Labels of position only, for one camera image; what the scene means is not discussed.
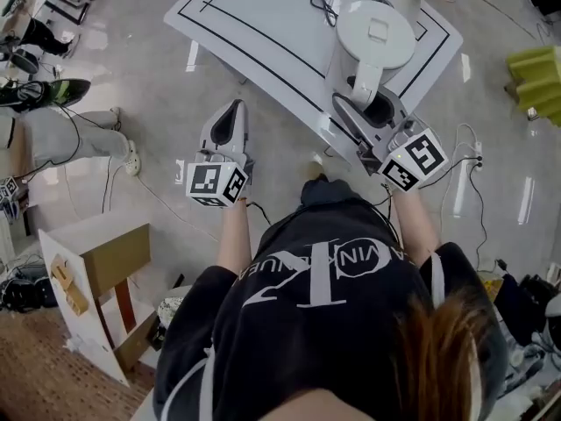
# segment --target table leg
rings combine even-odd
[[[243,86],[247,83],[247,76],[240,74],[234,67],[232,67],[228,62],[222,61],[218,56],[215,56],[220,63],[232,74],[236,77],[238,82]]]

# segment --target black t-shirt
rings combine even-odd
[[[213,419],[259,419],[316,388],[377,421],[399,419],[396,317],[412,296],[431,306],[466,285],[491,319],[478,349],[485,417],[504,379],[505,345],[461,250],[440,246],[419,270],[362,203],[312,207],[269,228],[239,278],[210,267],[197,279],[167,331],[156,414],[169,398],[162,419],[200,419],[205,348],[213,346]]]

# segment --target white logo print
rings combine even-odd
[[[298,303],[297,307],[319,307],[346,303],[344,299],[333,300],[331,293],[330,265],[335,263],[336,281],[344,278],[358,278],[376,273],[392,260],[390,248],[377,239],[360,238],[350,240],[342,245],[334,245],[333,256],[329,255],[330,242],[315,243],[309,257],[297,257],[288,251],[272,253],[263,261],[252,264],[240,275],[240,281],[246,276],[261,271],[280,272],[283,268],[294,271],[288,278],[277,285],[264,287],[244,302],[249,304],[264,303],[277,299],[277,292],[289,282],[309,271],[309,303]],[[403,253],[391,248],[391,251],[403,259]]]

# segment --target white sneaker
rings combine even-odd
[[[115,114],[115,117],[117,118],[117,122],[115,122],[111,129],[114,131],[121,131],[121,108],[119,108],[118,106],[113,106],[111,109],[109,109],[109,111],[113,112],[113,114]]]
[[[130,176],[136,176],[140,173],[140,157],[137,153],[137,147],[132,140],[129,140],[129,155],[124,162],[124,169]]]
[[[62,57],[64,59],[70,59],[72,58],[72,55],[74,54],[74,51],[76,50],[76,46],[78,45],[78,41],[80,40],[80,34],[76,34],[72,40],[70,41],[70,43],[68,44],[68,50],[66,53],[64,53],[62,55]]]

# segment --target white table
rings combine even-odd
[[[358,0],[341,0],[341,4]],[[164,21],[200,43],[294,113],[352,165],[356,142],[331,103],[325,76],[336,33],[309,0],[180,0]],[[411,61],[382,78],[411,113],[462,44],[460,34],[423,1]]]

